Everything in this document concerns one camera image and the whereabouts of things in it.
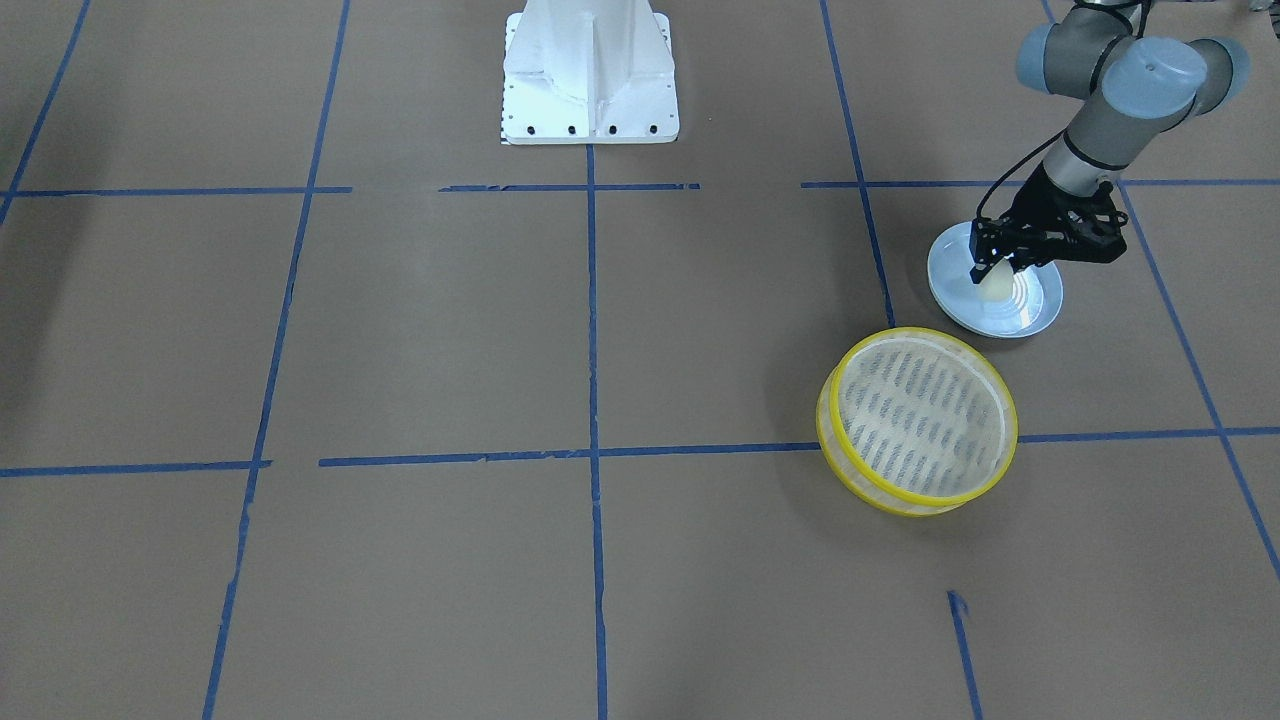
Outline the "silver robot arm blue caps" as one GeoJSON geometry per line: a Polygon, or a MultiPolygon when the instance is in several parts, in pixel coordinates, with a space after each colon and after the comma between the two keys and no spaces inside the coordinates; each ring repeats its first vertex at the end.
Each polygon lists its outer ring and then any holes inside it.
{"type": "Polygon", "coordinates": [[[1148,35],[1149,1],[1076,1],[1023,41],[1016,74],[1034,91],[1082,101],[1029,155],[1034,170],[1010,208],[972,222],[970,279],[1056,261],[1106,264],[1126,251],[1120,176],[1161,133],[1208,114],[1245,87],[1251,55],[1234,38],[1148,35]]]}

